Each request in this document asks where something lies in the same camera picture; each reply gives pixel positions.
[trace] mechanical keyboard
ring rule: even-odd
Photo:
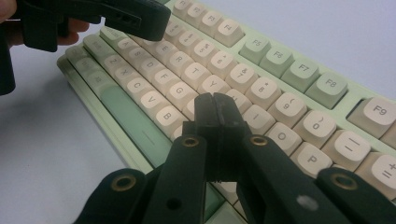
[[[395,200],[395,102],[200,2],[160,2],[173,11],[162,41],[104,26],[58,60],[131,168],[161,165],[193,99],[222,92],[307,175],[342,167]],[[235,183],[208,184],[205,220],[246,223]]]

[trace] white desk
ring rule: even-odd
[[[202,2],[396,99],[394,0]],[[17,89],[0,97],[0,223],[71,223],[123,167],[57,68],[64,50],[11,51]]]

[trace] space bar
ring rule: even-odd
[[[111,87],[101,94],[102,103],[148,161],[163,164],[172,142],[149,119],[120,87]]]

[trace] hand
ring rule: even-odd
[[[0,23],[4,24],[8,47],[23,44],[21,23],[19,21],[7,21],[17,9],[16,0],[0,0]],[[87,31],[89,24],[75,19],[69,20],[69,35],[58,37],[59,45],[72,45],[78,41],[78,33]]]

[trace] finger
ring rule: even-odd
[[[78,33],[69,32],[67,37],[58,36],[58,45],[72,45],[78,42]]]
[[[0,0],[0,23],[14,15],[17,10],[15,0]]]
[[[69,31],[70,32],[85,32],[90,27],[90,24],[85,21],[79,21],[70,18],[69,20]]]

